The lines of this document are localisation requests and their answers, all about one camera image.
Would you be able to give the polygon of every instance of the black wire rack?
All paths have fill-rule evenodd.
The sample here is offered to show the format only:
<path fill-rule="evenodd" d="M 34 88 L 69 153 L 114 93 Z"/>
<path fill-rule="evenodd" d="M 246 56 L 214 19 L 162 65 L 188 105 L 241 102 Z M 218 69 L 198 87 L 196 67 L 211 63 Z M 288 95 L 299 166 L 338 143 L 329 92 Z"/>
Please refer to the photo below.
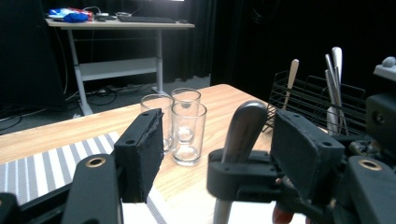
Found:
<path fill-rule="evenodd" d="M 338 106 L 331 103 L 325 78 L 309 76 L 304 81 L 295 79 L 291 89 L 288 88 L 288 78 L 289 71 L 275 75 L 264 131 L 274 128 L 276 111 L 286 109 L 304 116 L 331 135 L 365 135 L 365 90 L 342 84 L 343 103 Z M 342 119 L 344 124 L 330 123 L 327 119 L 329 113 L 334 113 L 336 120 Z M 332 132 L 334 129 L 330 129 L 329 125 L 336 125 L 337 131 Z"/>

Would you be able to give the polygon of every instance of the black keyboard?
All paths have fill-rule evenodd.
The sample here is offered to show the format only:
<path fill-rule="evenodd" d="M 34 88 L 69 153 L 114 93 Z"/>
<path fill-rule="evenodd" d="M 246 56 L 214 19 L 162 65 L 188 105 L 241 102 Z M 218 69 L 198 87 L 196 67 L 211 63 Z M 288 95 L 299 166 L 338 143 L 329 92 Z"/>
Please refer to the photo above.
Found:
<path fill-rule="evenodd" d="M 119 21 L 124 21 L 124 22 L 176 23 L 176 21 L 164 17 L 118 16 L 118 19 Z"/>

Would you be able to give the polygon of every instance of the desk leg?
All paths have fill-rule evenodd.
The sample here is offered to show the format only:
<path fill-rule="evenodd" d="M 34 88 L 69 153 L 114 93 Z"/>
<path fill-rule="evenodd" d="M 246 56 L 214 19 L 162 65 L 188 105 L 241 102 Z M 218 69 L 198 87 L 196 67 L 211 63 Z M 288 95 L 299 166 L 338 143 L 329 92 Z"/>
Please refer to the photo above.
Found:
<path fill-rule="evenodd" d="M 78 57 L 77 57 L 77 53 L 76 53 L 76 46 L 74 43 L 74 37 L 73 37 L 72 30 L 67 30 L 67 34 L 68 34 L 68 38 L 69 38 L 70 48 L 72 51 L 73 64 L 74 64 L 75 73 L 76 73 L 76 81 L 78 84 L 78 92 L 79 92 L 79 98 L 80 98 L 79 106 L 81 107 L 82 113 L 84 115 L 90 115 L 93 113 L 90 108 L 90 105 L 87 102 L 87 96 L 85 95 L 84 82 L 82 81 L 81 71 L 79 70 Z"/>
<path fill-rule="evenodd" d="M 163 91 L 163 34 L 157 30 L 157 86 L 152 89 L 158 93 L 167 94 Z"/>

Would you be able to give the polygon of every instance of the desk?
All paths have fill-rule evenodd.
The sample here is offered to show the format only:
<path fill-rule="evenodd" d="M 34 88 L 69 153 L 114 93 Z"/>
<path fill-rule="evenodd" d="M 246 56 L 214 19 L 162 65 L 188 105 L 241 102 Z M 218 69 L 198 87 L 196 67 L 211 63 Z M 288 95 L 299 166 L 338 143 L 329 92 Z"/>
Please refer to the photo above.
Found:
<path fill-rule="evenodd" d="M 233 113 L 255 97 L 228 85 L 200 90 L 207 107 L 202 158 L 196 166 L 176 165 L 171 155 L 163 159 L 154 186 L 166 205 L 188 223 L 211 223 L 215 198 L 206 190 L 207 155 L 224 147 Z M 78 119 L 70 119 L 17 133 L 0 135 L 0 163 L 15 161 L 56 147 L 65 146 L 104 133 L 122 135 L 140 114 L 140 105 L 129 105 Z M 254 148 L 269 149 L 271 134 L 261 133 Z"/>
<path fill-rule="evenodd" d="M 163 42 L 162 30 L 186 30 L 193 28 L 189 23 L 143 23 L 143 22 L 121 22 L 121 21 L 86 21 L 82 23 L 58 22 L 47 19 L 50 27 L 58 27 L 67 31 L 69 44 L 73 57 L 73 64 L 76 73 L 78 91 L 80 97 L 80 107 L 84 115 L 92 114 L 90 105 L 85 95 L 84 81 L 109 78 L 124 77 L 137 74 L 157 72 L 156 92 L 163 93 Z M 155 30 L 156 31 L 156 51 L 153 58 L 123 60 L 103 63 L 79 63 L 76 52 L 73 30 Z"/>

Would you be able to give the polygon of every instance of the gray and white striped placemat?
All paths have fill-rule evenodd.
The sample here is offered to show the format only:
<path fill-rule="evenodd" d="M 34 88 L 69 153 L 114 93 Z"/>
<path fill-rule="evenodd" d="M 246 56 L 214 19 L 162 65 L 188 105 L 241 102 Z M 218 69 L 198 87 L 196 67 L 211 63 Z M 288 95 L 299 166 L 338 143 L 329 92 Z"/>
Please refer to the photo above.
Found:
<path fill-rule="evenodd" d="M 79 161 L 95 154 L 110 154 L 119 138 L 117 133 L 107 133 L 17 161 L 0 164 L 0 192 L 14 193 L 17 195 L 19 204 L 30 202 L 71 183 Z M 134 223 L 170 222 L 164 218 L 169 217 L 165 215 L 168 212 L 164 207 L 161 194 L 155 188 L 152 188 L 148 195 L 148 204 L 124 204 L 122 207 L 125 223 L 130 221 Z"/>

